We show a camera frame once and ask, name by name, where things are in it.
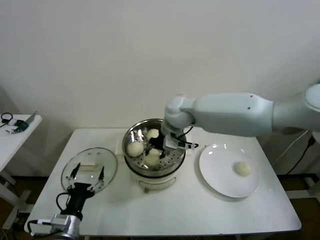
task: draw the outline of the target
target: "dough ball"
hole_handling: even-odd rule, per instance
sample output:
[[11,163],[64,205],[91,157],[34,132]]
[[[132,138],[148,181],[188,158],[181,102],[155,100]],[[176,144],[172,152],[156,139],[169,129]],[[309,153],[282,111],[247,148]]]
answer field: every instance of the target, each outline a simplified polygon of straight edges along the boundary
[[146,139],[148,139],[148,141],[150,139],[156,139],[157,137],[159,137],[159,130],[158,129],[150,129],[147,133],[146,133]]
[[157,149],[152,148],[149,151],[149,154],[144,156],[144,161],[149,166],[156,167],[160,164],[160,152]]
[[160,156],[160,152],[159,152],[158,149],[152,148],[152,149],[149,151],[149,155],[158,155],[158,156]]
[[234,168],[235,171],[243,177],[249,176],[250,174],[252,174],[253,171],[251,165],[246,161],[237,162]]
[[128,144],[126,147],[126,152],[131,156],[131,157],[138,157],[144,152],[144,144],[139,141],[134,141]]

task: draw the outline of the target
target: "white wall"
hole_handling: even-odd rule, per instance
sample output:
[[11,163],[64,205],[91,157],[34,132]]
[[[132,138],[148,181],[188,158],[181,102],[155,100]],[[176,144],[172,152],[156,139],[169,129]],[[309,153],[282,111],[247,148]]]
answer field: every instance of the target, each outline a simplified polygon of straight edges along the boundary
[[[178,93],[277,100],[303,91],[320,77],[319,8],[317,0],[1,0],[0,111],[43,116],[9,169],[48,175],[74,129],[162,117]],[[283,139],[278,152],[290,143]]]

